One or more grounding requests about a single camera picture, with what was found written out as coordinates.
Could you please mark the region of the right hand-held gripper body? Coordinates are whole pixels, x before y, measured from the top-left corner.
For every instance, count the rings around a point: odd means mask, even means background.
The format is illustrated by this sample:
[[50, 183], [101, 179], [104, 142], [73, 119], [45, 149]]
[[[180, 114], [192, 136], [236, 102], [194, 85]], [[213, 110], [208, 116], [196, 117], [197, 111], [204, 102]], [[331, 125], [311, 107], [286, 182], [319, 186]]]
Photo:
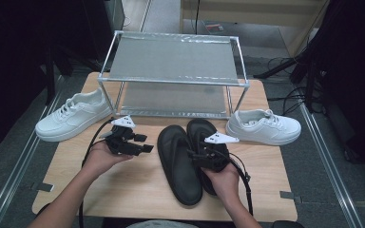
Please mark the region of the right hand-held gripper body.
[[237, 143], [238, 138], [231, 137], [220, 132], [210, 136], [203, 133], [198, 135], [196, 148], [193, 151], [202, 154], [200, 159], [191, 159], [196, 167], [203, 167], [220, 172], [229, 162], [230, 156], [227, 149], [228, 143]]

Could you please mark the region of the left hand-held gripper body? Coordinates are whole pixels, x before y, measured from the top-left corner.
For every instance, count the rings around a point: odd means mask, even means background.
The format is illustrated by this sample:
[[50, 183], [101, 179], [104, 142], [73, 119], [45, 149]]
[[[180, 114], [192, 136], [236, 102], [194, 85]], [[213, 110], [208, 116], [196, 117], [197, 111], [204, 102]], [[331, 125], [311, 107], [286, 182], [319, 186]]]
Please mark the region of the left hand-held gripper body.
[[134, 141], [135, 133], [133, 128], [136, 126], [130, 116], [112, 120], [112, 128], [104, 134], [107, 146], [113, 154], [126, 154], [138, 156], [142, 152], [142, 146], [129, 142]]

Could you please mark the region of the black slipper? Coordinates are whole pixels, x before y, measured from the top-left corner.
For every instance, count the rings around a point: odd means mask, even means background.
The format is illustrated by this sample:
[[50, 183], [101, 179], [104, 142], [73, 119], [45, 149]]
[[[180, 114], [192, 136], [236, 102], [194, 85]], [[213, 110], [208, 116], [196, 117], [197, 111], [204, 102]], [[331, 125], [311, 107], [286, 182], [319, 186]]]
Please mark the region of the black slipper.
[[188, 156], [191, 143], [185, 130], [179, 125], [167, 126], [158, 137], [157, 149], [175, 198], [186, 206], [197, 204], [202, 199], [202, 185]]
[[216, 127], [204, 119], [191, 120], [187, 124], [187, 136], [192, 149], [188, 150], [188, 157], [192, 160], [202, 185], [210, 195], [216, 196], [211, 180], [202, 171], [203, 168], [220, 172], [229, 163], [229, 151], [224, 143], [213, 144], [204, 140], [217, 132]]

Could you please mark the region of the white sneaker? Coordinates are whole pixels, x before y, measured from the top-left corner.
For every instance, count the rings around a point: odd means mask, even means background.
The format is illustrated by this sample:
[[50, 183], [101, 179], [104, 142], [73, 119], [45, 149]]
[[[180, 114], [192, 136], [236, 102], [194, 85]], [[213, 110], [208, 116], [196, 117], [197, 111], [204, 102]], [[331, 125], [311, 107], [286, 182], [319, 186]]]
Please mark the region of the white sneaker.
[[226, 132], [241, 141], [285, 145], [301, 133], [299, 121], [276, 115], [272, 110], [238, 110], [228, 120]]
[[67, 99], [60, 108], [36, 124], [35, 132], [45, 142], [61, 142], [77, 136], [110, 114], [106, 95], [99, 87]]

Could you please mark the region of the metal shoe rack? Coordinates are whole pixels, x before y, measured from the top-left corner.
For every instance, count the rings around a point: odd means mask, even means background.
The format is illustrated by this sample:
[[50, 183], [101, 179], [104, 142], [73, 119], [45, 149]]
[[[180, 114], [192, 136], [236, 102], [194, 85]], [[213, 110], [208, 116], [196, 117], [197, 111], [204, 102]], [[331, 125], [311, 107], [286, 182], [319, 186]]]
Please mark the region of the metal shoe rack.
[[227, 119], [250, 87], [237, 36], [121, 30], [97, 81], [113, 116]]

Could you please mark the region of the person's left hand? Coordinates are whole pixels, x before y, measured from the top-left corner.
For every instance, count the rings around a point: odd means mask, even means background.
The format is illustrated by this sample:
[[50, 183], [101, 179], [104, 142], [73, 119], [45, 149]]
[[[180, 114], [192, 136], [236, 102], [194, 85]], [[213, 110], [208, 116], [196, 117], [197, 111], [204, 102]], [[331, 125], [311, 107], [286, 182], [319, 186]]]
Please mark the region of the person's left hand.
[[131, 155], [112, 154], [105, 142], [97, 142], [89, 150], [86, 162], [80, 173], [84, 179], [95, 181], [115, 164], [131, 159]]

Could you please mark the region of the person's right hand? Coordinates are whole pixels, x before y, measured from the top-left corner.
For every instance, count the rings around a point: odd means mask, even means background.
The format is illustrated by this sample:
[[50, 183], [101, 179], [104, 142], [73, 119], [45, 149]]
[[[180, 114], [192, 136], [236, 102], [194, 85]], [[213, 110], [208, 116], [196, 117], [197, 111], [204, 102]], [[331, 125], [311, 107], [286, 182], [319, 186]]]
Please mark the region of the person's right hand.
[[232, 164], [226, 165], [220, 172], [203, 168], [202, 171], [211, 180], [219, 199], [226, 209], [240, 204], [239, 174]]

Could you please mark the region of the person's grey clothing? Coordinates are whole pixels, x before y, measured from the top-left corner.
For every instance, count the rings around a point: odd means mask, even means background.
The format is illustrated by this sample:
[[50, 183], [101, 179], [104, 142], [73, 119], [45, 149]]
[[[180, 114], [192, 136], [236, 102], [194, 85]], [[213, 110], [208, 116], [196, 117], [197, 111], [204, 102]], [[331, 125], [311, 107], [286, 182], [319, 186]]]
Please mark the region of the person's grey clothing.
[[134, 223], [126, 228], [190, 228], [190, 225], [176, 221], [154, 219]]

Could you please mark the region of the grey tape piece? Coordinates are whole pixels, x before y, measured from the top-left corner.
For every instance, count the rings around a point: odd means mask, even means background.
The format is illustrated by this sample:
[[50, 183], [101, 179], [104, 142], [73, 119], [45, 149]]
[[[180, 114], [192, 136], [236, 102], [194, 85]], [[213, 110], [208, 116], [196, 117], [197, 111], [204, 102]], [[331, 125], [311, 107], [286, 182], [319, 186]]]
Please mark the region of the grey tape piece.
[[31, 185], [31, 189], [35, 191], [51, 192], [53, 188], [54, 188], [53, 184], [48, 184], [43, 182], [34, 182]]
[[301, 196], [296, 196], [294, 193], [292, 192], [287, 192], [287, 191], [279, 191], [279, 195], [282, 199], [288, 199], [288, 200], [293, 200], [295, 203], [302, 203], [302, 198]]

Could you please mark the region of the black tripod stand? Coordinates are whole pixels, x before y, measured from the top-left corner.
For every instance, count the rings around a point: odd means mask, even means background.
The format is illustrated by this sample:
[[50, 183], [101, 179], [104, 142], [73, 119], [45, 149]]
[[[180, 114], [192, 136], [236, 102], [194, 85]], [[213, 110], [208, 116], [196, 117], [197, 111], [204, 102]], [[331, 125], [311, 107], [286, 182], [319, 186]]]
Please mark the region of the black tripod stand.
[[290, 73], [290, 81], [294, 85], [298, 85], [303, 79], [306, 79], [306, 86], [303, 88], [303, 93], [300, 95], [303, 103], [310, 112], [313, 109], [313, 93], [315, 78], [317, 74], [316, 61], [308, 49], [304, 49], [299, 55], [286, 58], [278, 66], [275, 66], [266, 72], [254, 75], [256, 79], [267, 79], [277, 73], [286, 70], [289, 67], [295, 67]]

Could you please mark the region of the black metal stand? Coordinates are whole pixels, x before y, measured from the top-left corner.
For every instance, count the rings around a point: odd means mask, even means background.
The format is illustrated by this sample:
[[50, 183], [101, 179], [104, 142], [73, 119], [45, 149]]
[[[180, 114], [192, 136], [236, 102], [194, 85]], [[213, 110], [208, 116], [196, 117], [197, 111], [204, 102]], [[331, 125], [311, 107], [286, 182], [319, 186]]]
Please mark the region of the black metal stand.
[[48, 46], [45, 52], [47, 105], [51, 103], [55, 95], [54, 67], [57, 67], [62, 74], [70, 76], [73, 72], [73, 67], [69, 59], [76, 60], [93, 71], [99, 70], [96, 64], [90, 62], [87, 58], [82, 57], [70, 48], [59, 45]]

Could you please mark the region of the red booklet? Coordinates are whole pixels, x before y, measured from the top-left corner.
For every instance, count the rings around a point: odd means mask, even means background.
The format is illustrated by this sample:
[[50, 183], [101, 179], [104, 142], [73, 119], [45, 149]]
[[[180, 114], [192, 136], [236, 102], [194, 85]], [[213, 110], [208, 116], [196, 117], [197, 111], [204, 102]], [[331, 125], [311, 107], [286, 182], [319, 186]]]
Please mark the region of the red booklet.
[[224, 32], [224, 28], [220, 23], [204, 21], [203, 24], [210, 34], [219, 34]]

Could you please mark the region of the light wooden cabinet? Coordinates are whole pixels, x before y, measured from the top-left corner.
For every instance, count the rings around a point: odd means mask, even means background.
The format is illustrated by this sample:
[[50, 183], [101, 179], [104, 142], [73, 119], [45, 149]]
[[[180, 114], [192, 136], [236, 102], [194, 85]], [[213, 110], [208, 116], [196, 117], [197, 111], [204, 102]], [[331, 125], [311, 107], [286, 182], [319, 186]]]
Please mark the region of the light wooden cabinet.
[[183, 20], [278, 26], [291, 57], [300, 53], [307, 37], [324, 17], [331, 0], [180, 0], [180, 32]]

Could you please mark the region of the metal floor rail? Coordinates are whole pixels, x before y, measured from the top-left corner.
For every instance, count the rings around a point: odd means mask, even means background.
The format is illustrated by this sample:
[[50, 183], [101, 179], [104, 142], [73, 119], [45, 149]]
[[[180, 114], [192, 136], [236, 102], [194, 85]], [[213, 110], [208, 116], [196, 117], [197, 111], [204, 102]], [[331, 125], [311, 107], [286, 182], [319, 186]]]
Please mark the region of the metal floor rail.
[[365, 228], [355, 207], [355, 203], [348, 191], [348, 188], [345, 185], [343, 178], [339, 174], [337, 166], [331, 156], [330, 150], [319, 130], [314, 115], [308, 111], [304, 104], [300, 106], [300, 110], [308, 126], [313, 141], [315, 142], [317, 152], [324, 166], [328, 179], [333, 187], [336, 199], [349, 228]]
[[43, 90], [0, 143], [0, 221], [38, 145], [39, 139], [34, 132], [34, 126], [58, 104], [67, 81], [68, 77], [62, 75], [55, 80], [56, 91], [48, 104], [46, 104], [47, 91]]

